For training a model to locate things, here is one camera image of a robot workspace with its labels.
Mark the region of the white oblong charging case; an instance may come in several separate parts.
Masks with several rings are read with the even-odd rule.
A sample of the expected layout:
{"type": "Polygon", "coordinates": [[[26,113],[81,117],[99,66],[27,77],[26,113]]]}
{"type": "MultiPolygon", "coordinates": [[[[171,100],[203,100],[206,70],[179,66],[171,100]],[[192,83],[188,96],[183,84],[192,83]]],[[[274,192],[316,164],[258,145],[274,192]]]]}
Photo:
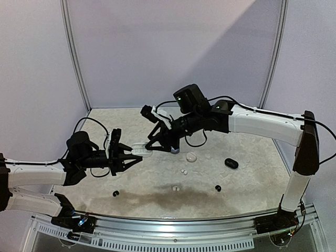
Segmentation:
{"type": "Polygon", "coordinates": [[[152,154],[152,150],[147,150],[145,148],[147,142],[134,143],[131,145],[133,155],[142,156],[143,158],[149,158],[152,154]]]}

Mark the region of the blue earbud charging case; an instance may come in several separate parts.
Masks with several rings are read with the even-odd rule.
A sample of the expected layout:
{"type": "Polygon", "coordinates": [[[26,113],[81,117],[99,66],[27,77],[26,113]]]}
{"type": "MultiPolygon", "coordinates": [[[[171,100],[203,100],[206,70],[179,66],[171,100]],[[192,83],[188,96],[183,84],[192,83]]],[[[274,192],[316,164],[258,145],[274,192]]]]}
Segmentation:
{"type": "Polygon", "coordinates": [[[171,153],[172,154],[178,154],[180,152],[179,149],[171,148],[171,153]]]}

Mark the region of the black earbud charging case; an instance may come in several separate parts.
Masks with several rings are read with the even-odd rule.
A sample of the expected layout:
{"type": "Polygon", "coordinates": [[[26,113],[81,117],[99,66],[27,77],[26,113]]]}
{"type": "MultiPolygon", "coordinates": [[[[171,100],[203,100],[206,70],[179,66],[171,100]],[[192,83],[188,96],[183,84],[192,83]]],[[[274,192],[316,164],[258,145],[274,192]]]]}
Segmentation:
{"type": "Polygon", "coordinates": [[[237,161],[231,159],[231,158],[226,158],[225,161],[224,161],[224,164],[230,168],[230,169],[233,169],[233,170],[236,170],[238,169],[239,167],[239,164],[237,161]]]}

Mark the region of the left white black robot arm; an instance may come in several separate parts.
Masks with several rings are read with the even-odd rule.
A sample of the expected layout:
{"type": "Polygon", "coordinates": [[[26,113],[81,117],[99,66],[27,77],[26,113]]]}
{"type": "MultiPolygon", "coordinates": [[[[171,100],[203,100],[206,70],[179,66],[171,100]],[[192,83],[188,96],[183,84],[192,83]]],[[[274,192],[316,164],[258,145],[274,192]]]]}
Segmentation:
{"type": "Polygon", "coordinates": [[[50,163],[29,163],[1,157],[1,210],[22,210],[57,217],[67,228],[78,223],[70,201],[62,194],[42,194],[22,189],[27,185],[77,185],[87,169],[107,168],[116,175],[141,162],[131,147],[119,142],[121,129],[108,136],[109,147],[101,150],[85,131],[75,132],[66,142],[65,158],[50,163]]]}

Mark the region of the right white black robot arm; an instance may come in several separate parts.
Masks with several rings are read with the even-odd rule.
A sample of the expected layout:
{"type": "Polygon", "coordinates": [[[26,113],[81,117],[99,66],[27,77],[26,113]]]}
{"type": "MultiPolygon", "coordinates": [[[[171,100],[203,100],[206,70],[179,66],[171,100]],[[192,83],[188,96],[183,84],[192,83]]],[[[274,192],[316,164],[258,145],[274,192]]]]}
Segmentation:
{"type": "Polygon", "coordinates": [[[276,229],[291,222],[292,214],[304,196],[310,179],[319,169],[319,138],[314,114],[285,114],[257,109],[222,96],[210,104],[196,84],[187,85],[173,95],[183,116],[172,120],[158,106],[145,105],[141,115],[155,124],[145,148],[172,152],[180,139],[203,131],[247,133],[279,140],[296,147],[295,160],[279,212],[271,218],[276,229]]]}

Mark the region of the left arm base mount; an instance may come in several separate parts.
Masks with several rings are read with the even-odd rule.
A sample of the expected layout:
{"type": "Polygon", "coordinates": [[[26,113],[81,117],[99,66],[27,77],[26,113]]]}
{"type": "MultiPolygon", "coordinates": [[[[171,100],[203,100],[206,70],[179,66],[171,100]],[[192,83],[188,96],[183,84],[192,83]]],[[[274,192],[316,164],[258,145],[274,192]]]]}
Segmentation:
{"type": "Polygon", "coordinates": [[[89,214],[76,214],[74,211],[60,212],[51,218],[53,225],[72,230],[73,233],[93,234],[97,218],[89,214]]]}

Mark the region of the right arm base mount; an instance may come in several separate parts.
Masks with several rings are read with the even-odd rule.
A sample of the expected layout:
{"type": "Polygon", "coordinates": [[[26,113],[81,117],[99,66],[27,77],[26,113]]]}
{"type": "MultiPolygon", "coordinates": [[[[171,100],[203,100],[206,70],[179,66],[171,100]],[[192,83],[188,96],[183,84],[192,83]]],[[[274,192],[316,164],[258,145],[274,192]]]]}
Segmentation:
{"type": "Polygon", "coordinates": [[[297,212],[288,212],[278,209],[275,214],[256,217],[254,219],[254,226],[257,234],[271,233],[299,224],[297,212]]]}

